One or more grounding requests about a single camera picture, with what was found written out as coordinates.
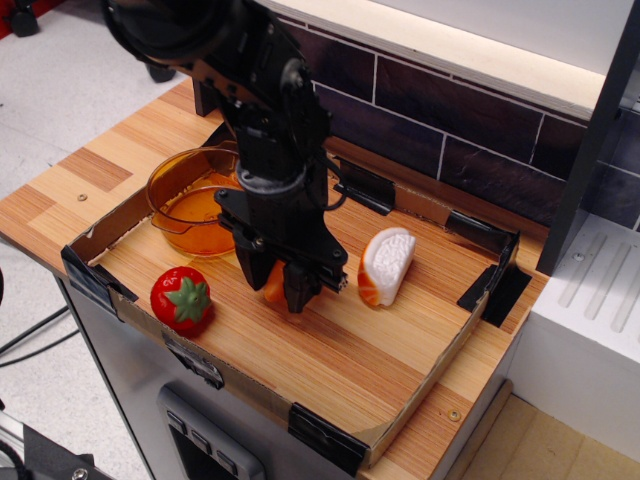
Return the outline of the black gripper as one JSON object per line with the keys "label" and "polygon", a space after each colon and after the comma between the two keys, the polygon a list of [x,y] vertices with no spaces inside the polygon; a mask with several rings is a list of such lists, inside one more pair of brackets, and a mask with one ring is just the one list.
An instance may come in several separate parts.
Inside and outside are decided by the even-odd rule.
{"label": "black gripper", "polygon": [[220,223],[233,233],[236,256],[249,286],[261,290],[279,259],[288,310],[301,313],[322,285],[338,292],[347,285],[348,260],[325,224],[329,206],[325,169],[308,169],[287,185],[267,183],[256,191],[243,179],[240,190],[215,194]]}

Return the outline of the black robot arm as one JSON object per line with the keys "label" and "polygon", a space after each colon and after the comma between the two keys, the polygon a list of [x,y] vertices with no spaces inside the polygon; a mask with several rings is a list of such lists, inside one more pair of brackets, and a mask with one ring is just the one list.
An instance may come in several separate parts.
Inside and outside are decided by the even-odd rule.
{"label": "black robot arm", "polygon": [[238,148],[238,189],[216,194],[249,285],[284,264],[293,313],[323,288],[341,290],[348,255],[325,224],[333,208],[319,103],[298,42],[254,1],[105,1],[105,23],[137,60],[212,91]]}

